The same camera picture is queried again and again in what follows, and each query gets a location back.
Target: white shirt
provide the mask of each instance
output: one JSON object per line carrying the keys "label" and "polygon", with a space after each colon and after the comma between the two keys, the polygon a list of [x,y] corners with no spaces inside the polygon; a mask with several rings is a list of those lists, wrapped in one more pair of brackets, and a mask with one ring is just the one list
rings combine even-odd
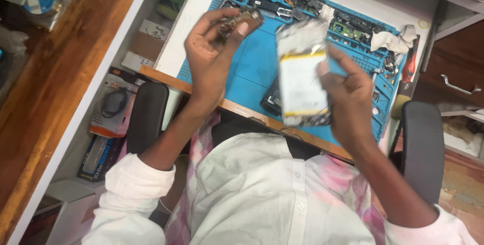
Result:
{"label": "white shirt", "polygon": [[[232,137],[201,162],[190,244],[375,244],[360,217],[320,177],[319,160],[293,159],[270,134]],[[172,171],[127,155],[106,174],[100,208],[83,244],[165,244],[148,217],[168,192]],[[385,222],[387,244],[477,244],[456,217],[409,229]]]}

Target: black chair armrest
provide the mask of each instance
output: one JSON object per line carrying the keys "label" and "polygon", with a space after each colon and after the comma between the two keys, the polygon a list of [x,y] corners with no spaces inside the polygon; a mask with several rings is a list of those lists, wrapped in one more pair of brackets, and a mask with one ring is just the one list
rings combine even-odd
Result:
{"label": "black chair armrest", "polygon": [[126,153],[140,154],[158,138],[168,93],[162,83],[145,82],[138,88],[126,133]]}
{"label": "black chair armrest", "polygon": [[438,203],[445,157],[440,111],[428,103],[408,101],[402,106],[400,126],[403,151],[389,158],[425,201]]}

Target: floor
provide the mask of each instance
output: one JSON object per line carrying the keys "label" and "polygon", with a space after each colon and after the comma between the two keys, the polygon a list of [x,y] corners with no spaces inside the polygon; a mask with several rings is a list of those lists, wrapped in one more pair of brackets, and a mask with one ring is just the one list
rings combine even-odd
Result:
{"label": "floor", "polygon": [[[403,149],[402,142],[400,137],[396,151]],[[374,193],[372,202],[385,214]],[[439,206],[462,220],[476,242],[484,244],[484,164],[446,150]]]}

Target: shirt sleeve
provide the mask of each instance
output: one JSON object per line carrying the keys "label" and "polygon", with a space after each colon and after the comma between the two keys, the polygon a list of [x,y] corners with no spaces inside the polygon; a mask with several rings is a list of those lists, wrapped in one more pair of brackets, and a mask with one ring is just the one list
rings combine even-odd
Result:
{"label": "shirt sleeve", "polygon": [[385,221],[386,244],[462,244],[477,245],[463,222],[435,205],[439,212],[437,220],[422,228],[405,228]]}
{"label": "shirt sleeve", "polygon": [[170,190],[175,166],[160,171],[128,154],[106,174],[106,192],[94,210],[94,221],[82,244],[166,243],[163,229],[148,218]]}

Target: hand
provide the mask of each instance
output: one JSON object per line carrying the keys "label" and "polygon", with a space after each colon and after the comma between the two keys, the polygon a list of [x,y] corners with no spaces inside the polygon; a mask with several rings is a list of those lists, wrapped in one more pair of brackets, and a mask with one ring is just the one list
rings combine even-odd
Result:
{"label": "hand", "polygon": [[[333,46],[328,52],[348,73],[346,78],[332,73],[320,77],[330,97],[332,134],[350,154],[358,155],[361,147],[376,145],[371,131],[373,83],[346,53]],[[323,65],[319,68],[319,74],[326,73]]]}
{"label": "hand", "polygon": [[185,40],[185,50],[192,73],[190,101],[205,114],[212,112],[225,94],[230,63],[235,51],[249,32],[249,25],[241,23],[225,44],[215,44],[220,19],[238,15],[234,8],[205,13]]}

